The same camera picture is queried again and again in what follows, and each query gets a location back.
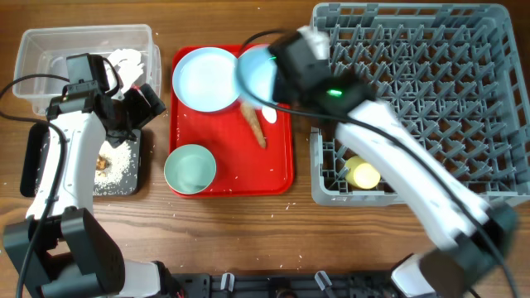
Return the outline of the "white plastic spoon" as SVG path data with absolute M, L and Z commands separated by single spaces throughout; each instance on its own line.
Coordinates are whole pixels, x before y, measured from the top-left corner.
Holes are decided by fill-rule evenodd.
M 274 124 L 277 122 L 277 112 L 274 108 L 270 108 L 268 106 L 262 107 L 262 116 L 264 119 L 271 124 Z

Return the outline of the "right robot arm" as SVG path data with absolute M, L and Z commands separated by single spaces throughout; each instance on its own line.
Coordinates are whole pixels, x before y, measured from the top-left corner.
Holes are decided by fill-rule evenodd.
M 462 185 L 397 120 L 389 104 L 353 71 L 330 71 L 328 36 L 292 31 L 268 47 L 277 87 L 311 117 L 336 121 L 335 139 L 373 166 L 404 199 L 435 247 L 391 274 L 405 296 L 462 297 L 501 267 L 518 295 L 505 256 L 518 226 L 508 204 L 491 204 Z

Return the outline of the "light blue rice bowl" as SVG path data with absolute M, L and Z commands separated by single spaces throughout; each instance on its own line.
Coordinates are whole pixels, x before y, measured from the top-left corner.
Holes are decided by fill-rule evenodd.
M 249 48 L 239 58 L 243 81 L 250 91 L 260 99 L 274 103 L 272 100 L 277 65 L 268 45 L 262 44 Z

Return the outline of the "light green bowl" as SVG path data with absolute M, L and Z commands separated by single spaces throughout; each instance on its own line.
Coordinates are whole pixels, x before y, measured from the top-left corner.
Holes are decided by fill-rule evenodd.
M 217 163 L 213 154 L 196 144 L 177 147 L 164 165 L 166 183 L 181 195 L 195 195 L 207 189 L 216 172 Z

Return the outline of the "yellow plastic cup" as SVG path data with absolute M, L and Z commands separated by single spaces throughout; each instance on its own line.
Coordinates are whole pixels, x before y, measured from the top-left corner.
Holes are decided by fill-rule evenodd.
M 350 157 L 345 162 L 344 167 L 347 169 L 344 178 L 354 187 L 370 190 L 377 186 L 381 180 L 379 172 L 359 156 Z

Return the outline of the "dark brown food lump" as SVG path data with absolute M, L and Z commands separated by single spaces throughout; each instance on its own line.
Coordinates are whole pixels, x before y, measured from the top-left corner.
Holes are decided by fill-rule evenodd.
M 109 167 L 109 162 L 103 156 L 98 156 L 96 162 L 96 174 L 98 176 L 106 176 L 106 169 Z

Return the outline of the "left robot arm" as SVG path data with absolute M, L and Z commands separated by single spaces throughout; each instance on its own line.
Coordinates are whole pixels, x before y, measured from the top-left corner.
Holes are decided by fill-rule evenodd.
M 163 263 L 125 259 L 93 215 L 101 146 L 135 140 L 165 105 L 148 84 L 117 99 L 120 78 L 101 55 L 73 55 L 66 64 L 62 94 L 41 121 L 50 135 L 41 183 L 24 221 L 3 233 L 19 274 L 16 294 L 182 297 L 184 288 Z

